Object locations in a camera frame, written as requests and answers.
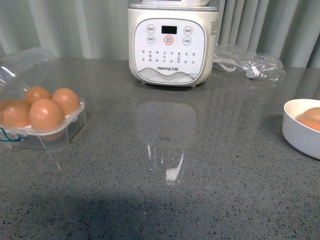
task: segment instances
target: wave pattern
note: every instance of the wave pattern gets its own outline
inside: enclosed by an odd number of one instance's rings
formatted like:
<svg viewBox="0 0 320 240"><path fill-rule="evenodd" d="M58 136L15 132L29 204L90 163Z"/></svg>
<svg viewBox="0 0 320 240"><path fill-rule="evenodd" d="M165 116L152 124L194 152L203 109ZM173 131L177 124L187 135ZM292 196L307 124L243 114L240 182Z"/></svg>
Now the wave pattern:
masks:
<svg viewBox="0 0 320 240"><path fill-rule="evenodd" d="M144 79L149 81L158 82L158 83L189 83L192 82L198 74L186 74L184 72L175 72L171 75L163 75L160 72L152 69L152 68L145 68L139 71L139 74Z"/></svg>

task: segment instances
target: green string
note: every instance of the green string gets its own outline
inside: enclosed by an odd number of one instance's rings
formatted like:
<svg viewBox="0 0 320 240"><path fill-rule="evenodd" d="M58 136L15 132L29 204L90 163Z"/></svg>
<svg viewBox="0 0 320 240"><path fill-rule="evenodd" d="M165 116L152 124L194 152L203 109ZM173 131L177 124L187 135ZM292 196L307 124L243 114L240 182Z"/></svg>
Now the green string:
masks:
<svg viewBox="0 0 320 240"><path fill-rule="evenodd" d="M10 137L8 137L6 131L2 127L0 127L0 130L2 131L3 135L6 138L6 140L0 139L0 142L20 142L20 141L26 139L25 136L18 136L17 139L11 139Z"/></svg>

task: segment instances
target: digital display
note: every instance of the digital display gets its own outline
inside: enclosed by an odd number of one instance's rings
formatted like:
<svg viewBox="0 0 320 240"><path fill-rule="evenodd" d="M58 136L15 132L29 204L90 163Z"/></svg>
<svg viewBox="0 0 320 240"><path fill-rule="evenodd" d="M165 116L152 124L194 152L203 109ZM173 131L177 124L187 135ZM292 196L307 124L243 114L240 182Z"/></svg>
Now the digital display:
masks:
<svg viewBox="0 0 320 240"><path fill-rule="evenodd" d="M161 28L162 34L177 34L176 26L162 26Z"/></svg>

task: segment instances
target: red button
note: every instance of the red button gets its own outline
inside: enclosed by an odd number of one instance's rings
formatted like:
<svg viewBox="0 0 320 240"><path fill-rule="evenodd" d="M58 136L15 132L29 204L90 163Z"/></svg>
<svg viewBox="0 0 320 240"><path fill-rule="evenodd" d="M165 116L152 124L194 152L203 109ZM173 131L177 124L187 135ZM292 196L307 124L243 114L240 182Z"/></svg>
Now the red button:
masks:
<svg viewBox="0 0 320 240"><path fill-rule="evenodd" d="M174 43L174 38L172 36L170 36L170 35L165 36L164 43L167 44L167 45L171 45L171 44Z"/></svg>

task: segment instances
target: clear plastic egg tray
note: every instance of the clear plastic egg tray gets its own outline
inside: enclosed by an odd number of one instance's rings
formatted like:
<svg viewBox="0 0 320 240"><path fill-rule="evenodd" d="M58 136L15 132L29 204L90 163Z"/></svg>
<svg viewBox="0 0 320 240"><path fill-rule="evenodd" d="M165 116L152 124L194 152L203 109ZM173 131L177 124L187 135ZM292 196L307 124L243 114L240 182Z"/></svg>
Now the clear plastic egg tray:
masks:
<svg viewBox="0 0 320 240"><path fill-rule="evenodd" d="M65 116L57 128L47 131L27 127L0 127L0 139L8 148L20 147L30 149L41 149L49 152L56 152L66 147L75 134L87 123L85 101L80 98L81 105L70 115Z"/></svg>

